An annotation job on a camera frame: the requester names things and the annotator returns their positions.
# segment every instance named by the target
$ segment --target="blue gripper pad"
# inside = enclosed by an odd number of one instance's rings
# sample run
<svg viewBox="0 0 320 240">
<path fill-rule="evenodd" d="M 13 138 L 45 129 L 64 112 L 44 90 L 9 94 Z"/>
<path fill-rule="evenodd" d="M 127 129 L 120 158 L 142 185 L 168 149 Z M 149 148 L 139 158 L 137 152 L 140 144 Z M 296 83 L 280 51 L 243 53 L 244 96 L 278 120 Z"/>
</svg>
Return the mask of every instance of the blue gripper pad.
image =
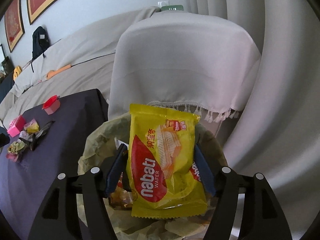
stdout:
<svg viewBox="0 0 320 240">
<path fill-rule="evenodd" d="M 106 179 L 105 193 L 107 196 L 116 190 L 121 173 L 125 172 L 128 155 L 124 155 L 123 153 L 127 150 L 128 148 L 124 144 L 121 144 L 118 149 L 118 155 L 116 156 L 116 160 L 114 161 Z"/>
<path fill-rule="evenodd" d="M 214 186 L 214 176 L 197 144 L 195 145 L 193 159 L 198 168 L 204 190 L 214 196 L 216 194 L 216 189 Z"/>
</svg>

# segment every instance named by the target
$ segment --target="wall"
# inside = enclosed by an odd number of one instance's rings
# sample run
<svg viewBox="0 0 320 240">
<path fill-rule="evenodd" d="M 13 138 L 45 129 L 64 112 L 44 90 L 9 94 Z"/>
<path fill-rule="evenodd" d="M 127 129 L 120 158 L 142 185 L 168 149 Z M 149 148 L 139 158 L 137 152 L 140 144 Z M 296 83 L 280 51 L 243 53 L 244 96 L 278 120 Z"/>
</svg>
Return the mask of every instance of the wall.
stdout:
<svg viewBox="0 0 320 240">
<path fill-rule="evenodd" d="M 38 26 L 47 29 L 51 44 L 97 20 L 136 10 L 157 6 L 165 0 L 58 0 L 49 7 L 32 25 L 29 24 L 27 0 L 21 0 L 25 34 L 10 54 L 6 41 L 4 17 L 0 21 L 0 40 L 6 55 L 14 65 L 23 66 L 32 58 L 32 34 Z M 182 4 L 189 11 L 187 0 L 169 0 L 170 4 Z"/>
</svg>

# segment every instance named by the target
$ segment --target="dark blue tablecloth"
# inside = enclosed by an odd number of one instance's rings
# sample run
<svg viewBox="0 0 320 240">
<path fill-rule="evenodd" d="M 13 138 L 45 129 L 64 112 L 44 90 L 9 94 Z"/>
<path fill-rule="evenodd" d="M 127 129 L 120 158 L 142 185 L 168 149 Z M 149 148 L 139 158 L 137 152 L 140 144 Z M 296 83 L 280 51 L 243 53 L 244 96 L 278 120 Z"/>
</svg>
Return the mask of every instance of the dark blue tablecloth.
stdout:
<svg viewBox="0 0 320 240">
<path fill-rule="evenodd" d="M 35 118 L 40 128 L 55 120 L 35 151 L 26 150 L 20 163 L 6 159 L 9 145 L 0 155 L 0 210 L 21 240 L 28 239 L 55 177 L 61 172 L 77 175 L 87 136 L 108 120 L 108 104 L 97 89 L 60 98 L 60 102 L 52 115 L 47 115 L 42 105 L 24 112 L 26 122 Z"/>
</svg>

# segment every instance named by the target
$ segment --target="red container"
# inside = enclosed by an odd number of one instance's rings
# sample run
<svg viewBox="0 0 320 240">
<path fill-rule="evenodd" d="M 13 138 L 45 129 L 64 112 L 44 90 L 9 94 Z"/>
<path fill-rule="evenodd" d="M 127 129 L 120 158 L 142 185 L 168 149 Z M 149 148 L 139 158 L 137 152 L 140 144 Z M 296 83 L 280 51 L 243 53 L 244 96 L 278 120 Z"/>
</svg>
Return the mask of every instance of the red container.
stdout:
<svg viewBox="0 0 320 240">
<path fill-rule="evenodd" d="M 42 106 L 47 114 L 53 114 L 60 107 L 60 101 L 57 95 L 50 97 Z"/>
</svg>

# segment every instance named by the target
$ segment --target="electrical outlet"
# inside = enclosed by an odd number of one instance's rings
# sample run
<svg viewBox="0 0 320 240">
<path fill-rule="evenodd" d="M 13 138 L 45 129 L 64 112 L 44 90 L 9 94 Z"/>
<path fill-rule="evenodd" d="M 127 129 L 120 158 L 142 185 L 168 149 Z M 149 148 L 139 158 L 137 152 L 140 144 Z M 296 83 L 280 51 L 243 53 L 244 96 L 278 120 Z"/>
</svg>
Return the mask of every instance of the electrical outlet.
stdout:
<svg viewBox="0 0 320 240">
<path fill-rule="evenodd" d="M 168 6 L 169 5 L 169 1 L 161 1 L 161 2 L 158 2 L 158 7 L 163 7 L 163 6 Z"/>
</svg>

